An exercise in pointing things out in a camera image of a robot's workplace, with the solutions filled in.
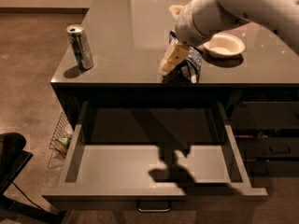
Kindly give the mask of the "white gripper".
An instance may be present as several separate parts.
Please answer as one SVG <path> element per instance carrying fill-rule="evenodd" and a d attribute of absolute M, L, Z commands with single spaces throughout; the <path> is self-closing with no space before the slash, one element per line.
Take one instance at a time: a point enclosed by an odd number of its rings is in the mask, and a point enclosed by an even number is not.
<path fill-rule="evenodd" d="M 166 76 L 188 57 L 187 46 L 201 46 L 218 32 L 218 8 L 216 0 L 192 0 L 185 6 L 169 7 L 176 21 L 175 33 L 182 44 L 172 42 L 167 46 L 159 65 L 161 75 Z"/>

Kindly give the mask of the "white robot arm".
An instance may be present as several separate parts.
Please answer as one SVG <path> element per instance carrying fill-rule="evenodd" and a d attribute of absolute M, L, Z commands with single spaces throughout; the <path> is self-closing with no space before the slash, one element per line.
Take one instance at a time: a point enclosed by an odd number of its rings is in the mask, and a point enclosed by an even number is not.
<path fill-rule="evenodd" d="M 267 28 L 299 53 L 299 0 L 192 0 L 169 8 L 175 19 L 177 41 L 170 44 L 160 62 L 160 72 L 169 74 L 213 35 L 255 22 Z"/>

